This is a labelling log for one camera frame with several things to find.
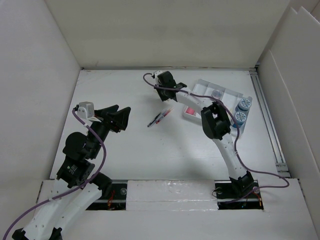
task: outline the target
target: red object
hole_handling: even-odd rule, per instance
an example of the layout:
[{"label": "red object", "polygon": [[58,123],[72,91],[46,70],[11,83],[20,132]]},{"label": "red object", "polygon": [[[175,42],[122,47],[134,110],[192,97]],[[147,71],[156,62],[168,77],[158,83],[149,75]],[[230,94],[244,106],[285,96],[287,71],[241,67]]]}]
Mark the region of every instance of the red object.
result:
[{"label": "red object", "polygon": [[195,114],[195,110],[193,110],[192,108],[188,107],[185,111],[187,114],[190,114],[190,115],[194,115]]},{"label": "red object", "polygon": [[114,199],[116,191],[113,190],[111,193],[111,197],[109,198],[108,202],[106,203],[108,205],[108,209],[110,208],[111,204],[112,204],[112,200]]}]

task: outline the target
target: pen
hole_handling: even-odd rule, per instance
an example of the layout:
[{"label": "pen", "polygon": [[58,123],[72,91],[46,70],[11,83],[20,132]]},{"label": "pen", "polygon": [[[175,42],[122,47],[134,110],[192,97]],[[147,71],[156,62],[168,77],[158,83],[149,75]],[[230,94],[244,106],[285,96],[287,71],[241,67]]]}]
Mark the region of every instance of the pen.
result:
[{"label": "pen", "polygon": [[149,128],[149,127],[151,127],[153,124],[155,124],[155,123],[157,122],[158,118],[161,117],[161,115],[162,115],[163,113],[166,113],[167,111],[168,111],[167,109],[162,110],[157,116],[155,116],[155,118],[148,124],[147,127]]},{"label": "pen", "polygon": [[162,116],[155,122],[156,124],[158,124],[165,116],[167,116],[171,111],[172,111],[173,107],[170,108],[167,112],[165,112],[164,114],[162,114]]}]

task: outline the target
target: white enclosure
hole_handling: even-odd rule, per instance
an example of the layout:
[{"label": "white enclosure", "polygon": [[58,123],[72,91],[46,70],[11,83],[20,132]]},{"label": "white enclosure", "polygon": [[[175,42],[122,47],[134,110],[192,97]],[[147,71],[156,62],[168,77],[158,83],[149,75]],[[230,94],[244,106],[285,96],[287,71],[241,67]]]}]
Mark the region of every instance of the white enclosure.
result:
[{"label": "white enclosure", "polygon": [[[307,10],[298,11],[301,5]],[[201,126],[182,117],[182,105],[175,104],[158,128],[145,130],[143,121],[172,103],[157,99],[141,80],[142,73],[151,70],[142,69],[194,67],[170,69],[177,81],[190,87],[203,77],[251,95],[253,106],[239,152],[253,169],[277,173],[277,154],[265,122],[269,111],[270,125],[274,124],[294,178],[290,187],[261,191],[264,211],[217,211],[209,190],[205,192],[209,196],[193,196],[178,211],[175,204],[180,203],[175,201],[180,198],[171,202],[159,197],[158,202],[161,187],[153,187],[150,197],[149,183],[142,188],[131,181],[135,192],[128,198],[128,211],[86,211],[66,239],[163,239],[168,230],[168,239],[316,240],[316,233],[320,236],[317,19],[319,0],[0,0],[0,237],[37,197],[48,198],[52,181],[47,179],[55,178],[64,159],[66,136],[85,132],[70,115],[81,101],[94,102],[96,108],[133,106],[132,126],[106,139],[110,150],[102,172],[110,177],[209,179],[199,191],[211,190],[212,180],[228,179],[216,146]],[[253,67],[258,60],[257,75]],[[259,81],[251,81],[253,72]],[[136,140],[143,140],[147,150],[138,150]],[[130,143],[125,151],[122,145]],[[155,151],[159,154],[153,158]],[[100,160],[101,154],[94,162]],[[273,177],[253,176],[263,184],[282,184]],[[197,209],[193,201],[199,201]],[[99,230],[104,231],[108,221],[115,231],[103,235]],[[226,222],[227,235],[219,234]]]}]

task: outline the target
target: wire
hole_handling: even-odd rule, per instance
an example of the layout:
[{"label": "wire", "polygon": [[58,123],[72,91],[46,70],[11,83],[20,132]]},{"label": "wire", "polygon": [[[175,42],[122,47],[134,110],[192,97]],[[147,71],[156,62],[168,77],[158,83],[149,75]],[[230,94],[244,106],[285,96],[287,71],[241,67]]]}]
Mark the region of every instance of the wire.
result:
[{"label": "wire", "polygon": [[257,194],[257,193],[255,193],[255,192],[253,192],[252,194],[254,194],[254,195],[256,195],[257,197],[258,197],[258,200],[259,200],[259,205],[260,205],[260,207],[262,206],[262,200],[261,200],[261,197]]},{"label": "wire", "polygon": [[209,95],[198,95],[198,94],[194,94],[193,92],[188,92],[186,90],[183,90],[183,89],[174,89],[174,88],[169,88],[169,87],[162,87],[162,86],[157,86],[157,85],[154,85],[154,84],[151,84],[150,82],[148,82],[146,80],[146,76],[152,76],[153,74],[150,73],[150,72],[147,72],[143,75],[143,80],[150,86],[154,87],[155,89],[160,89],[160,90],[167,90],[167,91],[173,91],[173,92],[182,92],[182,93],[185,93],[185,94],[190,94],[191,96],[193,97],[198,97],[198,98],[208,98],[208,99],[211,99],[219,104],[221,104],[221,106],[226,110],[226,112],[230,115],[231,119],[233,120],[233,122],[235,123],[235,126],[236,126],[236,137],[235,137],[235,140],[234,140],[234,151],[235,151],[235,154],[240,162],[240,164],[249,172],[252,172],[252,173],[256,173],[256,174],[265,174],[265,175],[271,175],[271,176],[275,176],[275,177],[278,177],[282,180],[284,180],[286,182],[286,185],[282,185],[282,186],[274,186],[274,185],[265,185],[265,186],[256,186],[254,187],[251,191],[249,191],[246,195],[240,197],[240,198],[237,198],[237,199],[234,199],[232,201],[226,201],[224,203],[228,203],[228,204],[232,204],[232,203],[235,203],[235,202],[238,202],[239,200],[241,199],[244,199],[246,198],[247,196],[249,196],[251,193],[254,193],[255,191],[257,190],[260,190],[260,189],[265,189],[265,188],[276,188],[276,189],[283,189],[283,188],[287,188],[289,187],[290,183],[288,182],[288,180],[283,177],[283,176],[280,176],[278,174],[275,174],[273,172],[267,172],[267,171],[258,171],[258,170],[253,170],[253,169],[250,169],[249,167],[247,167],[244,162],[241,160],[240,156],[239,156],[239,153],[237,151],[237,142],[238,142],[238,139],[240,137],[240,129],[239,129],[239,125],[237,124],[237,121],[235,119],[235,117],[232,115],[232,113],[230,112],[230,110],[224,105],[224,103],[222,101],[220,101],[219,99],[213,97],[213,96],[209,96]]},{"label": "wire", "polygon": [[246,197],[245,203],[244,203],[244,204],[242,205],[242,207],[241,207],[242,209],[247,206],[248,199],[249,199],[249,196]]},{"label": "wire", "polygon": [[116,191],[113,190],[112,193],[111,193],[111,197],[109,198],[108,202],[106,203],[106,204],[108,205],[108,209],[110,209],[110,206],[111,206],[111,204],[112,204],[112,201],[114,200],[115,193],[116,193]]},{"label": "wire", "polygon": [[[99,166],[99,168],[97,169],[97,171],[89,178],[87,179],[83,184],[75,187],[74,189],[71,189],[69,191],[66,191],[62,194],[59,194],[57,196],[54,196],[52,199],[53,200],[56,200],[56,199],[59,199],[59,198],[62,198],[64,196],[67,196],[71,193],[74,193],[75,191],[79,190],[80,188],[84,187],[85,185],[87,185],[89,182],[91,182],[97,175],[98,173],[100,172],[100,170],[102,169],[102,167],[104,166],[105,164],[105,161],[106,161],[106,158],[107,158],[107,149],[106,149],[106,146],[104,144],[104,141],[101,140],[101,138],[98,136],[98,134],[96,134],[96,132],[90,127],[88,126],[84,121],[82,121],[82,119],[80,117],[78,117],[76,115],[76,110],[73,109],[72,110],[72,114],[73,116],[82,124],[84,125],[94,136],[95,138],[99,141],[99,143],[101,144],[102,146],[102,149],[103,149],[103,158],[102,158],[102,161],[101,161],[101,164]],[[14,220],[14,222],[9,226],[9,228],[7,229],[7,231],[5,232],[4,236],[3,236],[3,239],[2,240],[6,240],[7,237],[8,237],[8,234],[9,232],[11,231],[11,229],[16,225],[17,222],[19,222],[25,215],[27,215],[28,213],[30,213],[31,211],[35,210],[36,208],[44,205],[44,204],[47,204],[49,203],[50,200],[47,199],[45,201],[42,201],[40,203],[38,203],[37,205],[34,205],[33,207],[29,208],[27,211],[25,211],[24,213],[22,213],[16,220]]]},{"label": "wire", "polygon": [[213,192],[211,193],[212,196],[214,196],[216,199],[218,198],[216,195],[214,195],[214,193],[216,192],[217,190],[213,190]]}]

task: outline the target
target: white wall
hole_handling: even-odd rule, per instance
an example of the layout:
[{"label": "white wall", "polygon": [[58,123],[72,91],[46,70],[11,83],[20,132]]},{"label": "white wall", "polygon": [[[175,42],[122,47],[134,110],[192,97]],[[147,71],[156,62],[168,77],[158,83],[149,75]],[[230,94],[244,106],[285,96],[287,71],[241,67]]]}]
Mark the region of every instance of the white wall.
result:
[{"label": "white wall", "polygon": [[261,86],[293,178],[299,178],[320,236],[320,23],[290,9],[258,68]]},{"label": "white wall", "polygon": [[79,71],[43,0],[0,0],[0,184],[49,177]]},{"label": "white wall", "polygon": [[288,13],[290,11],[290,8],[293,8],[294,10],[298,11],[300,7],[303,7],[306,9],[308,12],[313,11],[313,9],[316,7],[316,5],[320,3],[320,0],[290,0],[287,8],[285,9],[281,19],[279,20],[278,24],[276,25],[270,39],[268,40],[267,44],[265,45],[265,48],[259,58],[259,62],[262,61],[264,58],[265,54],[268,52],[268,50],[272,47],[272,45],[275,42],[275,39],[279,33],[279,30],[284,24],[284,21],[286,20]]},{"label": "white wall", "polygon": [[289,0],[45,0],[81,67],[254,67]]}]

